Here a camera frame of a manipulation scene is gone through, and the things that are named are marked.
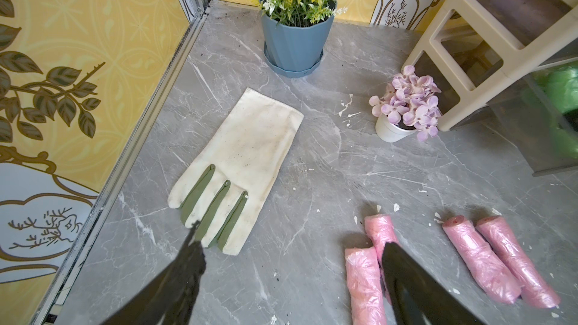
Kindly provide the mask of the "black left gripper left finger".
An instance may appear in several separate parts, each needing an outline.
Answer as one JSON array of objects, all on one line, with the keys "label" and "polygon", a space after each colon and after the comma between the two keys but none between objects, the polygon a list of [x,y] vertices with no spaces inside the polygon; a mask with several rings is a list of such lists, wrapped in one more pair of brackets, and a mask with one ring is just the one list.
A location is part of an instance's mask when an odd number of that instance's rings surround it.
[{"label": "black left gripper left finger", "polygon": [[206,271],[200,223],[189,231],[177,257],[105,324],[188,324]]}]

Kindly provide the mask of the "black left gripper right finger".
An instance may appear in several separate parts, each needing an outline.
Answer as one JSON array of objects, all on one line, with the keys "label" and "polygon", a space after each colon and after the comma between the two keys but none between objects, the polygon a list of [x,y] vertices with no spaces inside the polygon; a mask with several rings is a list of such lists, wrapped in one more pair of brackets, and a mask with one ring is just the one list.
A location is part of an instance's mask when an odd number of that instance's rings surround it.
[{"label": "black left gripper right finger", "polygon": [[385,244],[382,254],[385,283],[398,324],[482,324],[403,248]]}]

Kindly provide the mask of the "green trash bag roll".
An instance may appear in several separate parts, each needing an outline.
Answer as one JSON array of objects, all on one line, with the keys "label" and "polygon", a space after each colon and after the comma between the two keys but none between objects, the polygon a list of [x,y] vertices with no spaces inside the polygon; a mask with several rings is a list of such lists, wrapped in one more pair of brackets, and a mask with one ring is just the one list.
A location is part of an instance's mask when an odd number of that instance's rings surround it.
[{"label": "green trash bag roll", "polygon": [[557,125],[549,125],[549,133],[552,147],[558,156],[577,159],[576,135]]},{"label": "green trash bag roll", "polygon": [[[533,72],[531,78],[559,114],[565,115],[577,110],[577,62]],[[522,90],[521,98],[527,106],[539,110],[544,117],[551,115],[549,108],[531,87]]]}]

